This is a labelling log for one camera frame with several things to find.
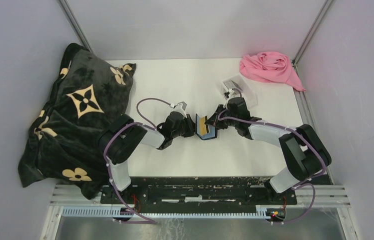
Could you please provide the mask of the gold credit card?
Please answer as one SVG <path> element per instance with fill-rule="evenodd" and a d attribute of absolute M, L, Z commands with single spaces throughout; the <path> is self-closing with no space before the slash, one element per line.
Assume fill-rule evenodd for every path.
<path fill-rule="evenodd" d="M 210 132 L 208 125 L 206 124 L 207 116 L 201 117 L 198 121 L 199 134 L 204 136 Z"/>

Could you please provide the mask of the black leather card holder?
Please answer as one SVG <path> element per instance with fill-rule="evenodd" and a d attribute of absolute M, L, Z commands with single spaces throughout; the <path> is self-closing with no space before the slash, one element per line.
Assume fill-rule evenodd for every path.
<path fill-rule="evenodd" d="M 200 135 L 199 134 L 198 121 L 199 121 L 200 118 L 202 118 L 202 117 L 199 116 L 198 114 L 195 115 L 195 120 L 196 120 L 196 123 L 195 123 L 195 125 L 196 125 L 195 132 L 196 132 L 196 135 L 201 140 L 203 140 L 203 141 L 207 141 L 207 140 L 211 140 L 211 139 L 217 138 L 217 129 L 214 126 L 208 125 L 208 124 L 207 125 L 209 127 L 210 132 L 208 134 L 206 134 L 206 135 Z"/>

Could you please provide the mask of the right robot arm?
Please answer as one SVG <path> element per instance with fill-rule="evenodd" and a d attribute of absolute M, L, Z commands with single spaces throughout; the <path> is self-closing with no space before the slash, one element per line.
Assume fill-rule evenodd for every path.
<path fill-rule="evenodd" d="M 264 199 L 276 204 L 288 189 L 297 189 L 314 177 L 326 172 L 332 163 L 331 156 L 314 128 L 308 124 L 286 127 L 252 117 L 246 101 L 234 97 L 220 104 L 215 113 L 206 118 L 204 125 L 217 132 L 234 127 L 237 133 L 249 140 L 262 141 L 279 147 L 285 168 L 265 182 Z"/>

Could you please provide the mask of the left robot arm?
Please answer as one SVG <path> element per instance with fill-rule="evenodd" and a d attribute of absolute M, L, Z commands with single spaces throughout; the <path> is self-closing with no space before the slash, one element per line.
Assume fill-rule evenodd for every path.
<path fill-rule="evenodd" d="M 192 137 L 195 123 L 189 114 L 171 112 L 156 129 L 134 121 L 127 114 L 121 115 L 98 136 L 98 148 L 106 161 L 113 197 L 120 203 L 127 203 L 132 197 L 128 158 L 138 145 L 164 150 L 177 137 Z"/>

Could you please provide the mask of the stack of cards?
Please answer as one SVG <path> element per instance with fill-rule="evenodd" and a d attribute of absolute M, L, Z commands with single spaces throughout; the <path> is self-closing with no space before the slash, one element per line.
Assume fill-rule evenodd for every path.
<path fill-rule="evenodd" d="M 225 91 L 228 92 L 230 89 L 236 89 L 237 84 L 233 80 L 228 79 L 228 80 L 225 80 L 223 82 L 223 87 L 224 87 Z"/>

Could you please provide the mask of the white plastic bin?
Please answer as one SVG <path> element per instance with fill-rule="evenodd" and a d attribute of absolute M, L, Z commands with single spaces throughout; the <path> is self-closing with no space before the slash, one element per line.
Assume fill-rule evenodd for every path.
<path fill-rule="evenodd" d="M 234 89 L 237 91 L 238 97 L 242 97 L 245 99 L 248 107 L 254 107 L 258 105 L 257 94 L 253 90 L 251 85 L 247 82 L 247 79 L 245 79 L 243 76 L 238 74 L 226 80 L 233 80 L 234 82 L 236 82 L 237 88 L 234 88 Z M 223 87 L 224 81 L 225 80 L 223 80 L 220 85 L 220 93 L 222 96 L 223 96 L 223 93 L 225 92 L 225 89 Z"/>

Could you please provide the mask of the pink crumpled cloth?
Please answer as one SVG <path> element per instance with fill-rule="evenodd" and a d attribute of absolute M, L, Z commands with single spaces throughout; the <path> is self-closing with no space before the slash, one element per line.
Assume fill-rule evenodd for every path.
<path fill-rule="evenodd" d="M 276 51 L 243 56 L 239 62 L 239 72 L 252 81 L 285 84 L 296 91 L 306 91 L 290 58 Z"/>

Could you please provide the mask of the black floral pillow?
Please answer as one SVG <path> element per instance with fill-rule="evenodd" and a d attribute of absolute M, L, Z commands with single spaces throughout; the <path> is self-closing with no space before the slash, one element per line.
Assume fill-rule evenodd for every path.
<path fill-rule="evenodd" d="M 114 66 L 69 44 L 49 99 L 28 130 L 18 164 L 22 187 L 45 179 L 77 186 L 94 198 L 109 181 L 98 137 L 127 110 L 135 63 Z"/>

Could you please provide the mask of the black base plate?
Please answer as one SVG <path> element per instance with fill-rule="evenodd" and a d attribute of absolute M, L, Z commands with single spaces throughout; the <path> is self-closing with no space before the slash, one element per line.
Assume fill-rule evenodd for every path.
<path fill-rule="evenodd" d="M 295 192 L 270 193 L 268 177 L 132 177 L 122 199 L 145 214 L 245 214 L 256 206 L 297 204 Z"/>

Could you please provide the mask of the aluminium frame rail right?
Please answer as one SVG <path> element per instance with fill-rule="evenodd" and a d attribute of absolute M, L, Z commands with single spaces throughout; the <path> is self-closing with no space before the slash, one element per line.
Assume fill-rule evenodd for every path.
<path fill-rule="evenodd" d="M 318 12 L 314 22 L 312 23 L 307 35 L 305 36 L 303 43 L 301 44 L 297 54 L 295 55 L 294 59 L 292 60 L 292 64 L 295 68 L 297 68 L 300 60 L 304 56 L 308 46 L 310 45 L 312 39 L 314 38 L 317 30 L 319 29 L 320 25 L 322 24 L 325 16 L 331 9 L 335 0 L 325 0 L 320 11 Z"/>

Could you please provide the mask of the aluminium frame rail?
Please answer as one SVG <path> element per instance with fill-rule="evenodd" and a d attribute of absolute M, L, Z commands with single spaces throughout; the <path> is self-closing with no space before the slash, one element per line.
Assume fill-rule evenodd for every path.
<path fill-rule="evenodd" d="M 86 38 L 86 35 L 84 34 L 79 22 L 76 19 L 76 16 L 71 9 L 69 2 L 67 0 L 57 0 L 58 4 L 60 5 L 64 15 L 66 16 L 67 20 L 69 21 L 75 35 L 77 36 L 80 44 L 85 47 L 90 52 L 94 52 L 91 48 L 91 45 L 89 41 Z"/>
<path fill-rule="evenodd" d="M 295 68 L 297 68 L 300 60 L 304 56 L 308 46 L 310 45 L 312 39 L 314 38 L 317 30 L 319 29 L 320 25 L 322 24 L 325 16 L 331 9 L 335 0 L 325 0 L 320 11 L 318 12 L 314 22 L 312 23 L 307 35 L 305 36 L 303 43 L 301 44 L 297 54 L 295 55 L 294 59 L 292 60 L 292 64 Z"/>

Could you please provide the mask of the aluminium frame rail left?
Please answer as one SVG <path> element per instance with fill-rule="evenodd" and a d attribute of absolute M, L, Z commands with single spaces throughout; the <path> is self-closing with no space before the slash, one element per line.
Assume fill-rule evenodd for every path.
<path fill-rule="evenodd" d="M 75 35 L 77 36 L 80 44 L 85 47 L 90 52 L 94 52 L 91 48 L 91 45 L 89 41 L 86 38 L 86 35 L 84 34 L 79 22 L 76 19 L 76 16 L 71 9 L 69 2 L 67 0 L 57 0 L 58 4 L 60 5 L 64 15 L 66 16 L 67 20 L 69 21 Z"/>

